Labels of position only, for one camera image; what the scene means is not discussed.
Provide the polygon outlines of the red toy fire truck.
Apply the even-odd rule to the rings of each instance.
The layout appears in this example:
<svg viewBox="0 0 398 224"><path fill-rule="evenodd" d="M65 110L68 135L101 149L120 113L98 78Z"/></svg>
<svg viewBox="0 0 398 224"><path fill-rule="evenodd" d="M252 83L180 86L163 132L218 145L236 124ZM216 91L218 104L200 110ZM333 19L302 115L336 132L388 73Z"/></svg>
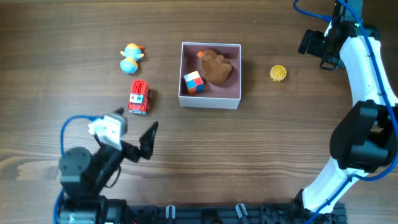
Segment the red toy fire truck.
<svg viewBox="0 0 398 224"><path fill-rule="evenodd" d="M149 110L151 90L145 80L132 81L128 109L130 113L144 115Z"/></svg>

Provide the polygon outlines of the yellow round toy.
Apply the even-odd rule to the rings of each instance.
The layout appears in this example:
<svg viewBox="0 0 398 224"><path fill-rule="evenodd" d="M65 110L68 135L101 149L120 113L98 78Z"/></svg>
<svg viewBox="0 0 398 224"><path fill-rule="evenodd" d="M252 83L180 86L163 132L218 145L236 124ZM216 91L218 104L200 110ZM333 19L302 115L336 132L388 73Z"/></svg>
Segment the yellow round toy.
<svg viewBox="0 0 398 224"><path fill-rule="evenodd" d="M287 76L287 71L282 65L274 65L270 70L270 78L275 82L281 82Z"/></svg>

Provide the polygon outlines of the blue orange duck toy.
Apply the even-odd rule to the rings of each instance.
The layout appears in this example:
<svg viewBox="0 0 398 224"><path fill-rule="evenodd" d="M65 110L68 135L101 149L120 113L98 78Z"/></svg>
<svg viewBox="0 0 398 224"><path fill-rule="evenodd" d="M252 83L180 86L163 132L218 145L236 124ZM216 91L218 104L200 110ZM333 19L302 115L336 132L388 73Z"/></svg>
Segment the blue orange duck toy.
<svg viewBox="0 0 398 224"><path fill-rule="evenodd" d="M124 57L120 62L121 70L126 74L135 73L138 69L137 61L145 56L143 53L144 50L145 47L142 45L134 43L127 44L125 49L120 51L120 54Z"/></svg>

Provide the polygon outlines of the multicolour puzzle cube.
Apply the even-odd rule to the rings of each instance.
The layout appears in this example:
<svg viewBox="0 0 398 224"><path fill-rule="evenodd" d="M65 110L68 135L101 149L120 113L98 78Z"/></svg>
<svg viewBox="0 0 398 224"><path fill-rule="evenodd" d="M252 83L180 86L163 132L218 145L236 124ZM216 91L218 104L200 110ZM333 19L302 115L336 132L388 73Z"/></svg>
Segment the multicolour puzzle cube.
<svg viewBox="0 0 398 224"><path fill-rule="evenodd" d="M198 71L184 75L183 79L185 81L189 95L196 95L198 92L203 91L204 82Z"/></svg>

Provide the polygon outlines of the brown plush toy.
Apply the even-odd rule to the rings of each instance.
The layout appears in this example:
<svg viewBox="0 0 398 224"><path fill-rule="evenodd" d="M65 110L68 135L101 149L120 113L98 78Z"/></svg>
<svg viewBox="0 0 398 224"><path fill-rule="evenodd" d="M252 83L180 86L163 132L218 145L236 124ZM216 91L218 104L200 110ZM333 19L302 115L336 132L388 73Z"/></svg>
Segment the brown plush toy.
<svg viewBox="0 0 398 224"><path fill-rule="evenodd" d="M199 51L197 57L201 59L204 77L208 82L219 86L227 81L233 67L223 55L207 49Z"/></svg>

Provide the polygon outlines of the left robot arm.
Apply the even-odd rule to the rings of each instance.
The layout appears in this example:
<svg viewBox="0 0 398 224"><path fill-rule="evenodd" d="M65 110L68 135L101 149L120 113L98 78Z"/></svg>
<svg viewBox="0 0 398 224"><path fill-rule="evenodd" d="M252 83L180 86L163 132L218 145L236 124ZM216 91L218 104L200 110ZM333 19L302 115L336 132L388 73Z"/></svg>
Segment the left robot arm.
<svg viewBox="0 0 398 224"><path fill-rule="evenodd" d="M84 147L66 151L60 144L62 190L53 210L54 223L139 223L125 200L110 200L100 194L112 186L108 182L112 175L120 175L124 159L138 162L153 154L158 122L140 137L140 145L134 146L121 139L128 126L123 113L119 108L102 116L83 116L90 120L88 131L99 145L95 154Z"/></svg>

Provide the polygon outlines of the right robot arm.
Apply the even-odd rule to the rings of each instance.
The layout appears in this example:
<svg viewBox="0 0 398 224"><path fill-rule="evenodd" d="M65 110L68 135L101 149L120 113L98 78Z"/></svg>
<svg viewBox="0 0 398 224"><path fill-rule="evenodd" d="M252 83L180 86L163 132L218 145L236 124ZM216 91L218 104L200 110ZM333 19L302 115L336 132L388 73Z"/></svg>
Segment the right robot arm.
<svg viewBox="0 0 398 224"><path fill-rule="evenodd" d="M330 158L291 201L291 223L342 223L339 199L357 181L379 180L397 166L397 97L380 55L376 26L363 23L362 1L336 1L324 32L307 30L298 51L324 70L346 70L353 106L330 137Z"/></svg>

